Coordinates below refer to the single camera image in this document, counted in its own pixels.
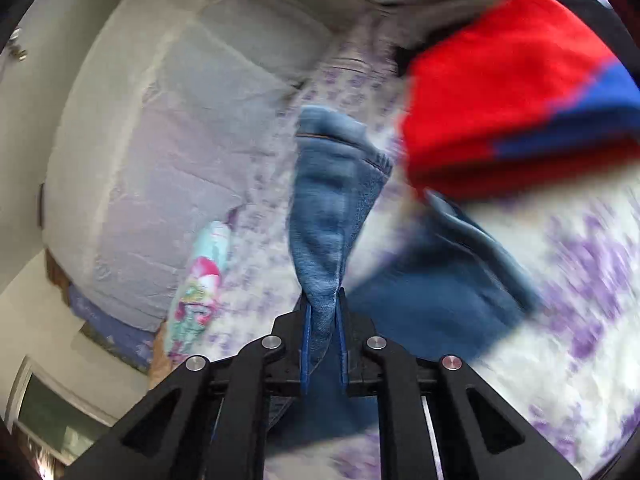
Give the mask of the blue denim jeans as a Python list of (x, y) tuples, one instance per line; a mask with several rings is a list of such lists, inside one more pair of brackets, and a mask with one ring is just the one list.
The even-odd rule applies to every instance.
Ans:
[(288, 241), (311, 306), (305, 400), (277, 400), (270, 422), (279, 448), (349, 437), (372, 427), (375, 400), (346, 396), (340, 381), (336, 297), (414, 356), (473, 361), (534, 312), (539, 297), (508, 252), (459, 207), (428, 192), (397, 255), (349, 285), (359, 233), (392, 174), (390, 159), (354, 118), (321, 106), (299, 115)]

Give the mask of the folded turquoise pink blanket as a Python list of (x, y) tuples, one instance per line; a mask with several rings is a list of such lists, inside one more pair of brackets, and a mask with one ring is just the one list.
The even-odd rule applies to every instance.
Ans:
[(231, 228), (213, 221), (198, 233), (186, 263), (186, 273), (168, 311), (164, 350), (178, 364), (215, 317), (218, 292), (227, 269)]

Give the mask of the brown patchwork pillow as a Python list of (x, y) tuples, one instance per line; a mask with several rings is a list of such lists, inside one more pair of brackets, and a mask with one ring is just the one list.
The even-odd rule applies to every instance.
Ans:
[(152, 390), (159, 385), (174, 369), (171, 359), (168, 358), (165, 348), (166, 323), (160, 324), (152, 345), (152, 361), (148, 373), (148, 389)]

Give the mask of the blue floral pillow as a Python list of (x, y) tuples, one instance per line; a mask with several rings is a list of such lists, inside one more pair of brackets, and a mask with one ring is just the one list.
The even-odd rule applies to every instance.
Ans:
[(87, 299), (75, 285), (68, 288), (70, 310), (85, 324), (80, 330), (112, 356), (146, 374), (152, 364), (155, 334), (112, 318)]

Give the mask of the purple floral bed sheet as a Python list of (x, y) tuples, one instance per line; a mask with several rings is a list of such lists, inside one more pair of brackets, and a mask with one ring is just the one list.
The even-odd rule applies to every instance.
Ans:
[(339, 378), (345, 286), (415, 356), (471, 363), (591, 477), (639, 422), (639, 167), (488, 203), (418, 200), (396, 128), (406, 84), (392, 55), (407, 30), (363, 15), (265, 132), (201, 350), (232, 356), (308, 294), (311, 390), (279, 450), (299, 474), (372, 479), (376, 409)]

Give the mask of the white lace headboard cover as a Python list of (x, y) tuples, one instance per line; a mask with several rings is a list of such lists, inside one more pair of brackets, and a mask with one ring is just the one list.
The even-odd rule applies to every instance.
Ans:
[(250, 165), (362, 0), (122, 0), (66, 101), (44, 242), (104, 313), (152, 332), (194, 237), (244, 203)]

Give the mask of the red blue folded garment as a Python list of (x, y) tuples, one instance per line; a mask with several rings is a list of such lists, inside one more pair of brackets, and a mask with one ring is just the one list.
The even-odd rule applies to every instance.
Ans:
[(498, 0), (408, 73), (401, 133), (419, 192), (477, 200), (639, 155), (636, 83), (558, 0)]

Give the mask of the window with white frame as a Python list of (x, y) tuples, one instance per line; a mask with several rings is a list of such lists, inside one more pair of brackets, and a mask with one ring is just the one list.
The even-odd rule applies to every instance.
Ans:
[(4, 422), (38, 466), (70, 466), (116, 422), (25, 356), (14, 378)]

